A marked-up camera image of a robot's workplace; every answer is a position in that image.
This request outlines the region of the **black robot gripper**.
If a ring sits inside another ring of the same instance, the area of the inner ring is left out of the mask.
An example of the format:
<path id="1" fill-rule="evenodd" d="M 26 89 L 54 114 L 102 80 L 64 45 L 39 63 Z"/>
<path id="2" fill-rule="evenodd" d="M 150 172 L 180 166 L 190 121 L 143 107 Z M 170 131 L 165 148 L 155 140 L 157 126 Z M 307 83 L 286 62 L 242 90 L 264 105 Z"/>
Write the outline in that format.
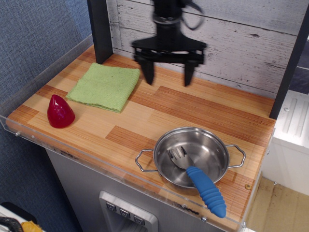
<path id="1" fill-rule="evenodd" d="M 134 59 L 139 62 L 146 82 L 153 83 L 154 62 L 182 63 L 185 64 L 184 85 L 190 85 L 195 65 L 204 63 L 206 44 L 182 33 L 181 16 L 164 18 L 154 13 L 153 21 L 156 35 L 132 42 Z"/>

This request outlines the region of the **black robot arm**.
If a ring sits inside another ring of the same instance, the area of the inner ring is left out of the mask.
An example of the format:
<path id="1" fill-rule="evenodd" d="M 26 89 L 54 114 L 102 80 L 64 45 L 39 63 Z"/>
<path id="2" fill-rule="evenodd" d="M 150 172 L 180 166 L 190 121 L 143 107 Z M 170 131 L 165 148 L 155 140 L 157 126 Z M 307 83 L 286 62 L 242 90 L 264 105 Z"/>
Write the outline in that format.
<path id="1" fill-rule="evenodd" d="M 153 21 L 156 35 L 132 42 L 134 59 L 140 64 L 146 82 L 150 85 L 155 76 L 155 63 L 183 64 L 185 86 L 191 83 L 195 68 L 204 63 L 206 43 L 186 37 L 181 32 L 183 8 L 186 6 L 204 14 L 191 0 L 155 0 Z"/>

